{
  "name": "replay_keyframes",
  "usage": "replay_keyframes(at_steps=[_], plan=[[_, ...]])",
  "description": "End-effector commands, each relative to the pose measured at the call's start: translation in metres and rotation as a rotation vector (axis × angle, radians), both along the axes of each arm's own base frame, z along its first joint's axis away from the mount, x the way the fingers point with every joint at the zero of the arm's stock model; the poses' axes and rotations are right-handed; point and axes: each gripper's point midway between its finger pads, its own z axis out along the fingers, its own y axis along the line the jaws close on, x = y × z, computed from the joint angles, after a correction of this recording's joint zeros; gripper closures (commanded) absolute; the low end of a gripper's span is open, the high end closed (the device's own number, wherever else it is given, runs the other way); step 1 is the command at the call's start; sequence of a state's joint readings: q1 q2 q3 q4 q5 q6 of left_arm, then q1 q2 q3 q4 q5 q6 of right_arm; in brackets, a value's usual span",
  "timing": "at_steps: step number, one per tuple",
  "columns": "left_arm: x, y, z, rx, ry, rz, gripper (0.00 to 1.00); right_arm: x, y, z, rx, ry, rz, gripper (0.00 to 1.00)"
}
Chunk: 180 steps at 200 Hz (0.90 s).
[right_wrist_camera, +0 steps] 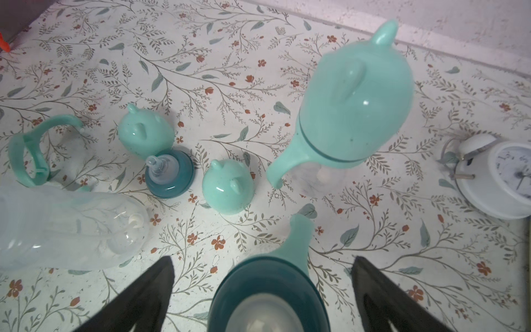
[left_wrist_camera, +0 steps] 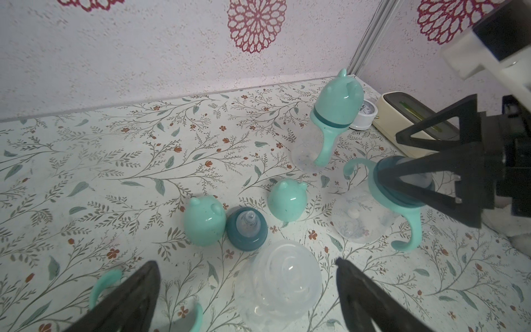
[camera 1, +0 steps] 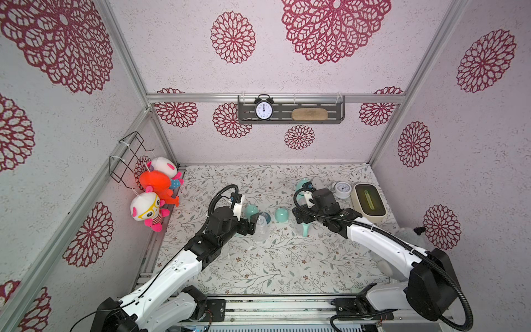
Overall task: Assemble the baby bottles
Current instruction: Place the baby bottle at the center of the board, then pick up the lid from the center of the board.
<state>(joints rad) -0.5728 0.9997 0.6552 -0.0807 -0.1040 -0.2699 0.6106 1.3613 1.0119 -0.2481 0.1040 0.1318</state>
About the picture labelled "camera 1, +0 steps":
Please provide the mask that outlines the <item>teal nipple collar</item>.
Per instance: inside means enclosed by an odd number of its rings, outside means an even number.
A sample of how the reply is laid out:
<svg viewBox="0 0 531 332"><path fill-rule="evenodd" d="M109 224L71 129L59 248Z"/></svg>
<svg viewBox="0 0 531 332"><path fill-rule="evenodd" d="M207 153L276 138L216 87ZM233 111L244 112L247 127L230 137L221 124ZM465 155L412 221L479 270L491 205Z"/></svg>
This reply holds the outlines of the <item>teal nipple collar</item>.
<svg viewBox="0 0 531 332"><path fill-rule="evenodd" d="M262 212L262 215L264 216L264 218L266 220L266 223L270 224L271 223L271 216L267 212Z"/></svg>

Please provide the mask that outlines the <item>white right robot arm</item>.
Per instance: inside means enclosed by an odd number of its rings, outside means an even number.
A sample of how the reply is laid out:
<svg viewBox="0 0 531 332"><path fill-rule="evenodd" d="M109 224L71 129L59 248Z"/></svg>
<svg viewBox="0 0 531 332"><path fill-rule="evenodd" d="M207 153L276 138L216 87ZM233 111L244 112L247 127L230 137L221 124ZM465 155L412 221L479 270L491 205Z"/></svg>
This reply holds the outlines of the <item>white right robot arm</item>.
<svg viewBox="0 0 531 332"><path fill-rule="evenodd" d="M358 293L354 308L331 320L385 318L411 310L459 331L468 331L474 316L446 252L426 250L377 227L359 212L341 208L329 189L300 188L293 195L293 214L299 224L319 222L328 230L368 248L391 264L405 280L371 284Z"/></svg>

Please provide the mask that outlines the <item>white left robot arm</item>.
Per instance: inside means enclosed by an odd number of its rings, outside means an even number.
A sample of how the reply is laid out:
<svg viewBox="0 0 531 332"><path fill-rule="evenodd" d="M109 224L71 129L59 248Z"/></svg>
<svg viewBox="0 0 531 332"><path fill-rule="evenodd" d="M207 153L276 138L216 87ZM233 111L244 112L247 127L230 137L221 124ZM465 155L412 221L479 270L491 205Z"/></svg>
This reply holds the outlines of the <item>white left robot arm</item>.
<svg viewBox="0 0 531 332"><path fill-rule="evenodd" d="M184 320L203 317L207 296L193 286L170 297L189 279L199 275L220 256L236 234L254 235L259 214L249 219L230 207L218 207L207 216L202 231L154 277L120 300L108 298L99 305L92 331L166 331Z"/></svg>

